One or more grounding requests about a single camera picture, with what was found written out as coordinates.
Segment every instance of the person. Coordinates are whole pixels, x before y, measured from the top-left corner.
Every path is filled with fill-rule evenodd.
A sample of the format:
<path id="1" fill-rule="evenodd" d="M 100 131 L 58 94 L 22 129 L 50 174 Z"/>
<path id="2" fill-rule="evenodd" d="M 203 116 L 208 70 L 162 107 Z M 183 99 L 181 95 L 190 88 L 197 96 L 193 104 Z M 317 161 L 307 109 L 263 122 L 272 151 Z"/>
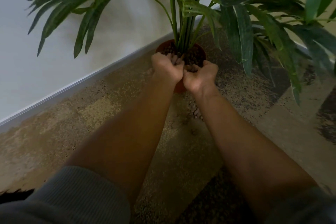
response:
<path id="1" fill-rule="evenodd" d="M 260 221 L 336 223 L 335 198 L 221 96 L 217 65 L 204 61 L 192 73 L 176 56 L 161 53 L 152 63 L 154 74 L 141 95 L 93 133 L 39 190 L 25 201 L 0 206 L 2 223 L 128 223 L 181 79 Z"/>

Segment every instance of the person's right arm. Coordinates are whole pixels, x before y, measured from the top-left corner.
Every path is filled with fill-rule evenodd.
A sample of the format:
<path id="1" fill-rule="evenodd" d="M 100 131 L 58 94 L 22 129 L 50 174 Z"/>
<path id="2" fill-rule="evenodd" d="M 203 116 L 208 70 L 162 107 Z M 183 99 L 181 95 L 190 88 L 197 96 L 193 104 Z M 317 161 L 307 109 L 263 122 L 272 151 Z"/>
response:
<path id="1" fill-rule="evenodd" d="M 283 200 L 317 186 L 296 162 L 246 122 L 215 86 L 217 65 L 204 61 L 197 73 L 184 70 L 184 85 L 199 107 L 220 150 L 250 207 L 263 220 Z"/>

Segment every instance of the plant pot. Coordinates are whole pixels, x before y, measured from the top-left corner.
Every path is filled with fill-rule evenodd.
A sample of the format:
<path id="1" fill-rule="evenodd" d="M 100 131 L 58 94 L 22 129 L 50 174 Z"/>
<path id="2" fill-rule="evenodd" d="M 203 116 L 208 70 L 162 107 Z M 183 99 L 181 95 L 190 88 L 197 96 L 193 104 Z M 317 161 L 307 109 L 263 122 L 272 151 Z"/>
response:
<path id="1" fill-rule="evenodd" d="M 174 43 L 174 39 L 171 39 L 171 40 L 168 40 L 168 41 L 165 41 L 164 43 L 160 44 L 157 48 L 156 48 L 156 51 L 155 53 L 157 52 L 160 52 L 162 54 L 165 54 L 165 48 L 169 47 L 171 43 Z M 204 57 L 204 60 L 206 60 L 207 56 L 205 54 L 205 51 L 203 50 L 203 48 L 198 45 L 198 44 L 194 44 L 194 47 L 198 48 L 199 50 L 199 53 L 201 56 Z M 179 81 L 176 86 L 175 86 L 175 89 L 174 89 L 174 93 L 183 93 L 186 91 L 186 88 L 183 84 L 183 79 L 181 81 Z"/>

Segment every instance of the sleeve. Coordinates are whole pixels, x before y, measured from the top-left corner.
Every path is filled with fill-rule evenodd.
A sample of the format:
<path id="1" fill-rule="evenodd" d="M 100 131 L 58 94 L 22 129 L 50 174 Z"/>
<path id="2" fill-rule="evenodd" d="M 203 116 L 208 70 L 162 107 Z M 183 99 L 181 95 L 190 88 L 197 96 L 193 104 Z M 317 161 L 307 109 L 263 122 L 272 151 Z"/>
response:
<path id="1" fill-rule="evenodd" d="M 81 167 L 63 167 L 25 201 L 0 206 L 0 222 L 116 223 L 130 221 L 126 195 Z"/>
<path id="2" fill-rule="evenodd" d="M 279 203 L 265 224 L 336 224 L 336 197 L 326 195 L 319 187 L 310 188 Z"/>

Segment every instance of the hand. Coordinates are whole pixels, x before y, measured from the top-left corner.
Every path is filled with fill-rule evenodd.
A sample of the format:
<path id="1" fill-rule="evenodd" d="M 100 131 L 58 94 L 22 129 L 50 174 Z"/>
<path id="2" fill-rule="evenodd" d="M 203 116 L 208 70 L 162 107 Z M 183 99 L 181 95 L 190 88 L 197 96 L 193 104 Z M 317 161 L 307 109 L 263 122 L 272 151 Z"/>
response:
<path id="1" fill-rule="evenodd" d="M 183 70 L 183 84 L 192 94 L 198 93 L 205 86 L 215 86 L 218 66 L 210 61 L 203 61 L 203 67 L 192 65 L 196 73 Z"/>
<path id="2" fill-rule="evenodd" d="M 172 82 L 174 85 L 183 77 L 184 61 L 177 55 L 169 53 L 165 56 L 158 52 L 152 56 L 152 63 L 155 77 Z"/>

